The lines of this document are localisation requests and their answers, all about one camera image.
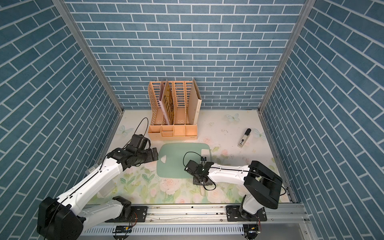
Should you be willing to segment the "green cutting board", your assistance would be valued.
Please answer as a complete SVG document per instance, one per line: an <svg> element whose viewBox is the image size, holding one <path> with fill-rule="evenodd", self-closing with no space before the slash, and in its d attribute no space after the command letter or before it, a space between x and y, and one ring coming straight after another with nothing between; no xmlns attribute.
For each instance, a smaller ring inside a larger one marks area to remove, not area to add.
<svg viewBox="0 0 384 240"><path fill-rule="evenodd" d="M168 179L192 179L184 169L189 160L201 162L197 154L211 160L211 149L203 143L170 143L164 144L159 152L157 175Z"/></svg>

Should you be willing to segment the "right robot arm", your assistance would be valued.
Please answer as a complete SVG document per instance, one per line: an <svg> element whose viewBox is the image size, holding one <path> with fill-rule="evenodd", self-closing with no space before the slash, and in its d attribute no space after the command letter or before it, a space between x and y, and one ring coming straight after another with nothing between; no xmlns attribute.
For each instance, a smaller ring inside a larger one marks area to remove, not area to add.
<svg viewBox="0 0 384 240"><path fill-rule="evenodd" d="M252 161L248 166L235 167L213 162L198 164L190 160L185 171L193 177L195 185L205 187L228 183L245 187L248 193L242 200L241 211L250 215L261 208L278 208L283 180L261 162Z"/></svg>

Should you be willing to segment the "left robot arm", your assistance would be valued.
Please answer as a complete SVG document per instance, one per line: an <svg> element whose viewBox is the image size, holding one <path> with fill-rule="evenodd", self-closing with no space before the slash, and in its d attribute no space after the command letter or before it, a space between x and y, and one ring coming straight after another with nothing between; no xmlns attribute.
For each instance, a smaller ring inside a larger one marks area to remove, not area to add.
<svg viewBox="0 0 384 240"><path fill-rule="evenodd" d="M132 152L116 148L111 151L103 163L78 184L58 197L47 197L40 203L37 233L46 240L76 240L84 231L105 221L136 221L137 214L132 212L131 201L121 196L87 210L84 207L124 170L158 159L156 148Z"/></svg>

